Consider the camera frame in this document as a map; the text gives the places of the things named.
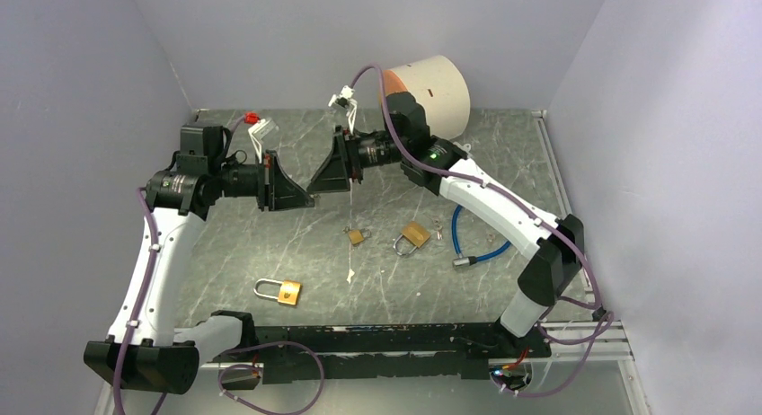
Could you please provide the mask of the long shackle brass padlock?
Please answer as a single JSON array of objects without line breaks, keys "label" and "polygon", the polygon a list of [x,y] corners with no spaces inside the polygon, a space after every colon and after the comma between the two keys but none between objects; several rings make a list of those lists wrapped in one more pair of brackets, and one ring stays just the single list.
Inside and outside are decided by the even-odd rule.
[{"label": "long shackle brass padlock", "polygon": [[[275,287],[277,292],[270,294],[262,290],[264,287]],[[259,298],[275,301],[280,305],[296,306],[302,287],[300,282],[293,280],[260,278],[254,283],[253,293]]]}]

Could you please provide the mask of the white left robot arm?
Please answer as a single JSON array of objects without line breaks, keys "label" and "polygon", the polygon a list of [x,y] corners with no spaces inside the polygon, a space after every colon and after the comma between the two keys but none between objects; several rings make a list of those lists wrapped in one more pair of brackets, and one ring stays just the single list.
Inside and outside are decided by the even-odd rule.
[{"label": "white left robot arm", "polygon": [[218,311],[180,331],[175,305],[209,209],[221,198],[254,198],[261,211],[314,206],[282,169],[274,150],[240,163],[223,126],[186,125],[170,168],[139,190],[144,234],[119,313],[103,341],[89,341],[84,363],[114,390],[186,393],[199,367],[226,353],[245,361],[257,349],[248,313]]}]

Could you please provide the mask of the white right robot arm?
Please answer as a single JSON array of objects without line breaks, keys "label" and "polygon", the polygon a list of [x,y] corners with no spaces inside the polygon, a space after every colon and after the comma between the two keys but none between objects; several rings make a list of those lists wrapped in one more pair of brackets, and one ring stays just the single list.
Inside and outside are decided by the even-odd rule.
[{"label": "white right robot arm", "polygon": [[358,104],[346,86],[329,100],[346,113],[347,126],[332,135],[330,154],[313,175],[308,192],[344,192],[362,182],[367,168],[398,163],[413,184],[471,211],[507,239],[528,260],[518,292],[499,319],[495,348],[514,357],[529,331],[551,309],[580,269],[583,226],[574,216],[561,219],[531,205],[484,171],[463,146],[455,144],[467,126],[467,99],[410,92],[383,97],[383,128],[356,129]]}]

